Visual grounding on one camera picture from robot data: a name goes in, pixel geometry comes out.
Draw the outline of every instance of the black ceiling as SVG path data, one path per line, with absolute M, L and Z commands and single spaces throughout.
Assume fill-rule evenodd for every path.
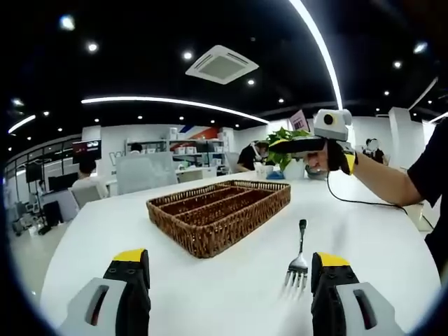
M 418 106 L 416 119 L 447 110 L 446 79 L 431 45 L 431 31 L 396 1 L 303 1 L 327 44 L 344 107 L 355 116 L 409 107 L 434 77 L 439 82 Z M 186 123 L 240 129 L 259 122 L 228 113 L 172 104 L 139 102 L 82 105 L 88 97 L 142 95 L 213 104 L 268 120 L 287 118 L 303 108 L 311 115 L 336 108 L 330 77 L 319 49 L 288 0 L 146 1 L 39 4 L 21 12 L 16 22 L 10 98 L 24 106 L 8 108 L 8 127 L 28 115 L 37 119 L 9 136 L 9 155 L 82 127 L 137 123 Z M 73 16 L 76 28 L 62 31 L 59 18 Z M 85 44 L 98 43 L 91 55 Z M 415 55 L 418 41 L 426 52 Z M 187 68 L 214 45 L 228 47 L 260 67 L 227 85 L 185 75 Z M 191 61 L 181 55 L 194 52 Z M 401 69 L 393 62 L 400 60 Z M 256 83 L 249 87 L 246 82 Z M 384 96 L 388 90 L 391 94 Z M 282 97 L 283 104 L 278 102 Z M 49 111 L 44 117 L 42 112 Z

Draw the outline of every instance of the fork handle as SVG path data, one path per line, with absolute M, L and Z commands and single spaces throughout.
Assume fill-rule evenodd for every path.
M 299 228 L 300 228 L 300 250 L 299 254 L 303 252 L 303 237 L 305 235 L 305 229 L 307 228 L 308 221 L 306 219 L 301 219 L 299 222 Z

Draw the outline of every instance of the green leaves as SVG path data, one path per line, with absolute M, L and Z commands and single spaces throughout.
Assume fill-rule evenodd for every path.
M 266 140 L 269 145 L 271 145 L 278 140 L 285 139 L 290 141 L 294 138 L 307 137 L 308 135 L 310 135 L 310 133 L 304 130 L 288 131 L 287 129 L 281 128 L 279 131 L 269 134 Z M 291 154 L 275 153 L 272 150 L 269 150 L 267 161 L 273 161 L 273 163 L 278 164 L 280 169 L 283 171 L 289 162 L 291 162 Z

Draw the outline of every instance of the person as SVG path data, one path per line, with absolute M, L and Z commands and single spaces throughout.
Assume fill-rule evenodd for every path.
M 129 154 L 140 154 L 142 149 L 143 147 L 141 147 L 140 143 L 132 143 Z
M 98 189 L 99 196 L 101 198 L 106 198 L 109 196 L 107 187 L 102 181 L 100 181 L 95 176 L 91 176 L 92 172 L 97 168 L 97 164 L 94 160 L 84 159 L 79 162 L 79 179 L 73 183 L 72 188 L 87 188 L 90 186 L 96 186 Z
M 371 158 L 372 160 L 382 163 L 383 165 L 389 166 L 389 161 L 385 156 L 384 152 L 379 149 L 378 140 L 375 138 L 367 139 L 365 141 L 366 148 L 363 149 L 363 154 Z
M 45 183 L 43 182 L 43 180 L 40 180 L 37 185 L 37 195 L 42 196 L 43 194 L 45 194 L 45 192 Z
M 440 217 L 437 225 L 425 238 L 429 251 L 442 276 L 448 261 L 448 175 L 443 173 L 447 161 L 448 118 L 445 118 L 434 133 L 419 159 L 403 173 L 379 164 L 364 154 L 357 153 L 353 174 L 373 193 L 386 202 L 404 207 L 427 200 L 432 207 L 442 197 Z M 334 154 L 334 142 L 327 141 L 323 150 L 307 154 L 310 167 L 328 171 L 328 158 L 341 157 Z
M 269 145 L 266 142 L 252 142 L 245 147 L 238 158 L 238 170 L 240 172 L 249 172 L 255 170 L 254 162 L 261 162 L 267 157 Z

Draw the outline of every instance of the black cable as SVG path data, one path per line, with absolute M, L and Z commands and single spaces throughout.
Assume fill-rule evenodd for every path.
M 339 201 L 343 201 L 343 202 L 348 202 L 348 203 L 361 203 L 361 204 L 370 204 L 370 205 L 382 205 L 384 207 L 392 207 L 392 208 L 397 208 L 400 210 L 403 210 L 406 214 L 407 211 L 405 208 L 403 208 L 402 206 L 398 206 L 398 205 L 394 205 L 394 204 L 388 204 L 388 203 L 374 203 L 374 202 L 366 202 L 366 201 L 353 201 L 351 199 L 342 199 L 338 196 L 336 196 L 333 191 L 330 188 L 330 172 L 327 173 L 327 186 L 328 186 L 328 191 L 330 192 L 330 194 Z

